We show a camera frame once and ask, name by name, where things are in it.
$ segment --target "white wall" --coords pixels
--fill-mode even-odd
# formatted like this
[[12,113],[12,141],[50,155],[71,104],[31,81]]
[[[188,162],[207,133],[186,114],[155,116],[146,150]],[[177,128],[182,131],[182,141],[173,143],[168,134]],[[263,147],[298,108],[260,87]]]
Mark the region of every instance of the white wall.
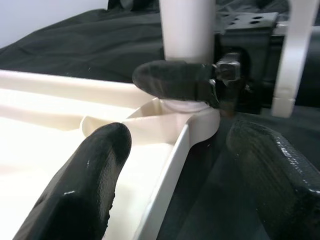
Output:
[[0,48],[40,28],[107,6],[108,0],[0,0]]

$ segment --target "white cylinder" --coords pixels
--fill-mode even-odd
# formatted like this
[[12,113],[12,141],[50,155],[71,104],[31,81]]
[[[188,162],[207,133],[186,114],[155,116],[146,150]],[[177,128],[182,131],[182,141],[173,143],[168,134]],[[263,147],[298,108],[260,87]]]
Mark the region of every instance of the white cylinder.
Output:
[[[159,0],[159,3],[165,59],[212,64],[216,0]],[[182,112],[207,108],[202,102],[189,102],[188,107],[182,108],[184,102],[164,102]]]

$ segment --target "black plastic part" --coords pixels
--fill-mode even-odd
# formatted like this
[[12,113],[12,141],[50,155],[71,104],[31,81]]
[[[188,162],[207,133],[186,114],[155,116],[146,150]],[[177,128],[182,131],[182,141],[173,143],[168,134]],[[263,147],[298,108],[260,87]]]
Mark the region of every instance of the black plastic part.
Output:
[[319,240],[319,171],[281,134],[252,122],[234,123],[227,146],[270,238]]
[[52,178],[13,240],[101,240],[130,150],[122,123],[93,132]]
[[160,99],[205,102],[219,107],[215,85],[210,82],[213,67],[184,61],[152,61],[139,66],[132,75],[141,90]]
[[269,57],[269,48],[273,29],[276,25],[276,14],[269,13],[263,20],[253,21],[255,16],[239,16],[233,25],[230,25],[224,35],[221,35],[221,45],[224,52],[242,50],[247,56],[244,65],[249,66],[245,83],[247,90],[239,96],[236,111],[259,114],[262,107],[262,81],[266,74],[266,65]]

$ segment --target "white plastic part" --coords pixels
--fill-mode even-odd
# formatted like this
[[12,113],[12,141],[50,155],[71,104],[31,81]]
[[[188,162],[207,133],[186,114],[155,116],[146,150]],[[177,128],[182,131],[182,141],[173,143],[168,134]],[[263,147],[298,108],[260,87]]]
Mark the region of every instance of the white plastic part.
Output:
[[[160,0],[165,59],[211,64],[215,40],[215,0]],[[203,102],[164,100],[180,112],[208,108]]]
[[290,20],[275,84],[272,115],[289,118],[293,112],[319,0],[290,0]]
[[12,239],[53,175],[98,127],[122,122],[132,149],[104,240],[155,240],[190,148],[216,109],[177,113],[133,84],[0,70],[0,239]]

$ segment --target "white plastic tray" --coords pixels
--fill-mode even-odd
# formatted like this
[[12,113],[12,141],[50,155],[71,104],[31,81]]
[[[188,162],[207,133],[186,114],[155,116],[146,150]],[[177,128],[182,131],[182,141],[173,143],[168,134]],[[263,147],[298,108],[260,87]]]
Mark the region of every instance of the white plastic tray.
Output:
[[36,200],[96,128],[122,122],[132,149],[104,240],[155,240],[190,148],[219,111],[176,113],[133,84],[0,70],[0,231],[12,239]]

